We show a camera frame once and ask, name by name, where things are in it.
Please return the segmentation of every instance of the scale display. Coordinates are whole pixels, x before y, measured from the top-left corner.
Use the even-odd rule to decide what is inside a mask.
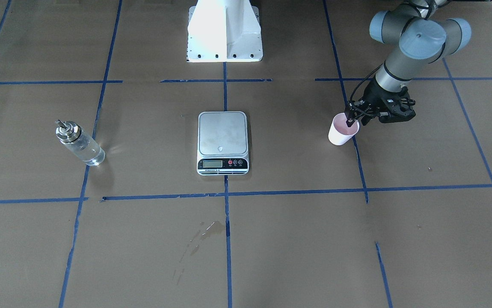
[[[249,171],[248,124],[241,111],[199,115],[197,173],[245,174]]]

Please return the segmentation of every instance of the white cup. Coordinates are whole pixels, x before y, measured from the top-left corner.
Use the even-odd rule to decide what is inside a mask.
[[[347,126],[347,116],[344,113],[339,113],[334,117],[332,126],[330,126],[330,132],[328,133],[328,139],[335,145],[343,145],[352,136],[354,136],[360,129],[360,123],[354,121],[351,127]]]

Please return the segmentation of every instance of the bottle cap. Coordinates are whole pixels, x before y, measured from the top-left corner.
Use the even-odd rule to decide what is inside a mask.
[[[56,121],[56,137],[62,142],[74,142],[80,136],[80,126],[74,121]]]

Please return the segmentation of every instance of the clear glass bottle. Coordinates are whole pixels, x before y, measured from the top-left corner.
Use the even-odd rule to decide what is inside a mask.
[[[89,166],[97,166],[105,159],[105,151],[74,121],[56,121],[56,137]]]

